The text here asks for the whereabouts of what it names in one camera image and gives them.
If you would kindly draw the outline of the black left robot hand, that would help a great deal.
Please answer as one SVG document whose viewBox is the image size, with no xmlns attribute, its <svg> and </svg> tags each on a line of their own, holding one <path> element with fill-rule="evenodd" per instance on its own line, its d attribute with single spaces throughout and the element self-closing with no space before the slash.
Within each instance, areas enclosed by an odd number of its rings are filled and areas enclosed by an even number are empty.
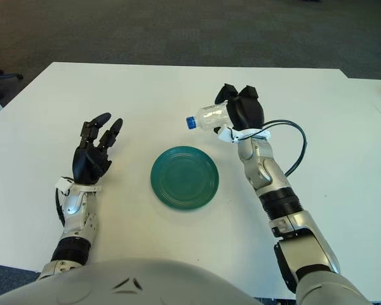
<svg viewBox="0 0 381 305">
<path fill-rule="evenodd" d="M 72 173 L 76 184 L 95 185 L 111 166 L 112 161 L 109 160 L 107 151 L 114 145 L 123 126 L 123 119 L 118 118 L 101 136 L 98 145 L 94 144 L 99 130 L 110 118 L 111 114 L 105 112 L 83 123 L 81 140 L 72 160 Z"/>
</svg>

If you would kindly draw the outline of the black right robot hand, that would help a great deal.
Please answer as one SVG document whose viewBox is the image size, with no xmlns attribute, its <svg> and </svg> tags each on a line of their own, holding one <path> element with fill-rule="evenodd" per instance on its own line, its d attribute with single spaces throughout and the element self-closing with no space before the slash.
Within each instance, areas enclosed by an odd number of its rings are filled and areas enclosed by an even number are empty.
<svg viewBox="0 0 381 305">
<path fill-rule="evenodd" d="M 225 83 L 215 99 L 215 105 L 223 103 L 235 130 L 262 129 L 264 110 L 255 87 L 247 85 L 238 92 L 233 85 Z"/>
</svg>

